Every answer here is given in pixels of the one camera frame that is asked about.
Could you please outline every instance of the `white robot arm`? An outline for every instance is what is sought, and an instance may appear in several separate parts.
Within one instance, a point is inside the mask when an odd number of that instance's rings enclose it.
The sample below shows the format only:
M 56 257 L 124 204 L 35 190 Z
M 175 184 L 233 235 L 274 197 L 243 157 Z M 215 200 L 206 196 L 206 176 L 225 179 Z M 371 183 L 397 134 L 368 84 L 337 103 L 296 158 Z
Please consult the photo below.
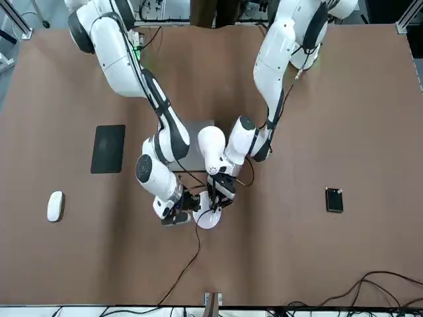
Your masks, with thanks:
M 67 5 L 78 7 L 75 3 Z M 190 138 L 157 79 L 139 64 L 127 34 L 133 26 L 134 10 L 127 0 L 86 1 L 69 16 L 74 42 L 84 52 L 96 54 L 110 87 L 122 96 L 144 97 L 154 109 L 160 129 L 143 143 L 135 175 L 155 196 L 153 208 L 162 223 L 182 223 L 189 221 L 190 216 L 173 215 L 174 207 L 199 209 L 200 201 L 184 192 L 180 180 L 167 165 L 186 156 Z
M 295 23 L 295 53 L 291 64 L 308 69 L 319 55 L 328 26 L 328 15 L 344 19 L 351 15 L 358 0 L 281 0 L 277 15 L 292 18 Z
M 294 21 L 277 15 L 260 47 L 254 64 L 254 82 L 268 106 L 266 124 L 261 129 L 245 116 L 235 122 L 228 144 L 217 127 L 206 127 L 198 134 L 198 144 L 209 174 L 208 184 L 233 200 L 233 186 L 245 157 L 255 161 L 267 159 L 273 134 L 282 113 L 284 89 L 282 79 L 295 45 Z
M 250 155 L 256 162 L 267 159 L 274 131 L 284 106 L 282 79 L 291 62 L 301 72 L 317 58 L 327 29 L 328 13 L 346 18 L 357 0 L 281 0 L 274 20 L 260 47 L 254 65 L 254 82 L 265 99 L 268 118 L 263 127 L 241 116 L 224 148 L 223 132 L 207 127 L 198 135 L 198 144 L 209 174 L 208 184 L 229 199 L 235 197 L 233 183 Z

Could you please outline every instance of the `tabletop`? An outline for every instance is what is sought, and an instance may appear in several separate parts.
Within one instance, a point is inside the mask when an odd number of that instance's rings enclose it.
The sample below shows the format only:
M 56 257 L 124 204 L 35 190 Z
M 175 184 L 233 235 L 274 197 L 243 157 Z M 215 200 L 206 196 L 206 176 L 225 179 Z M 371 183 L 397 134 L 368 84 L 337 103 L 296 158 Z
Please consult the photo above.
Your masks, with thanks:
M 262 39 L 257 26 L 163 27 L 141 61 L 182 120 L 214 120 L 228 136 L 240 115 L 265 119 L 252 77 Z M 294 74 L 289 67 L 285 86 Z M 329 26 L 286 102 L 272 155 L 253 163 L 254 184 L 237 187 L 220 223 L 200 230 L 200 255 L 164 304 L 201 305 L 218 291 L 227 305 L 312 305 L 373 269 L 423 279 L 422 101 L 395 26 Z M 91 174 L 96 126 L 115 124 L 126 126 L 122 171 Z M 68 31 L 22 43 L 0 115 L 1 304 L 158 303 L 198 245 L 194 224 L 161 226 L 134 176 L 156 127 L 148 102 L 115 94 Z M 326 212 L 326 187 L 344 190 L 343 213 Z M 49 223 L 55 190 L 65 210 Z M 374 280 L 401 300 L 418 295 L 393 277 Z M 387 306 L 375 289 L 363 292 L 360 306 Z

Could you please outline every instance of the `black phone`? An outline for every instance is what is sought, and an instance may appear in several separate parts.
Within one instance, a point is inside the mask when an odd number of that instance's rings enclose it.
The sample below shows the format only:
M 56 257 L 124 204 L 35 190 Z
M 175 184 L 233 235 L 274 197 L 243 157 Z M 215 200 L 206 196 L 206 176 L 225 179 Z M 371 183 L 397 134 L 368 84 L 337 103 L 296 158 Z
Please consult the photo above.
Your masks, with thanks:
M 338 188 L 326 188 L 326 211 L 330 213 L 341 213 L 344 211 L 342 190 Z

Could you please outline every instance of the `white computer mouse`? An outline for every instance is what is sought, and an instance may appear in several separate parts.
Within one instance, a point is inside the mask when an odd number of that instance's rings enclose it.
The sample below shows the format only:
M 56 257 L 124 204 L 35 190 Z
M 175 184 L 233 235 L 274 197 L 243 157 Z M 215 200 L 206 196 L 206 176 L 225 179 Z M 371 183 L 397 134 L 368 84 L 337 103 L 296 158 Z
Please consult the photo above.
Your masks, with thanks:
M 61 214 L 61 204 L 63 202 L 63 193 L 54 192 L 48 201 L 47 219 L 51 222 L 57 221 Z

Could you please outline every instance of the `black mouse pad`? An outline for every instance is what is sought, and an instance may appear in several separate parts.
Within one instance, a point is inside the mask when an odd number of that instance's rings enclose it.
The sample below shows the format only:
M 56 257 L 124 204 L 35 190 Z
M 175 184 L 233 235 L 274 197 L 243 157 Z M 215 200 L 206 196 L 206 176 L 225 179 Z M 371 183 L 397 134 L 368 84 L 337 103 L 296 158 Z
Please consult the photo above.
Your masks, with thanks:
M 124 156 L 124 125 L 99 125 L 95 130 L 91 174 L 119 173 Z

